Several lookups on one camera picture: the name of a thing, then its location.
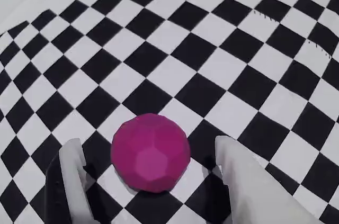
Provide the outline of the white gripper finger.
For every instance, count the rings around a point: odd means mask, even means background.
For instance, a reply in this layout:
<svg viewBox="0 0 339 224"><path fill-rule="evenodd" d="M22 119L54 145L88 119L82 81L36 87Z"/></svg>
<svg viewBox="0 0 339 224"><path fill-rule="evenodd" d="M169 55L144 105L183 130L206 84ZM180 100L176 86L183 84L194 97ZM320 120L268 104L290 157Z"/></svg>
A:
<svg viewBox="0 0 339 224"><path fill-rule="evenodd" d="M320 223L237 140L216 136L215 158L229 188L233 223Z"/></svg>

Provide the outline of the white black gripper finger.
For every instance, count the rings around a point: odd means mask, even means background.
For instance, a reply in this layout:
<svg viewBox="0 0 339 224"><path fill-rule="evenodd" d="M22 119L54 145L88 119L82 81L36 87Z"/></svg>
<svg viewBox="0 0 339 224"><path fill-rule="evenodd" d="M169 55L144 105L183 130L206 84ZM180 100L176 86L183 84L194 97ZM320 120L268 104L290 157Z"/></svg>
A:
<svg viewBox="0 0 339 224"><path fill-rule="evenodd" d="M81 141L68 140L46 170L45 223L99 223L85 194L87 172Z"/></svg>

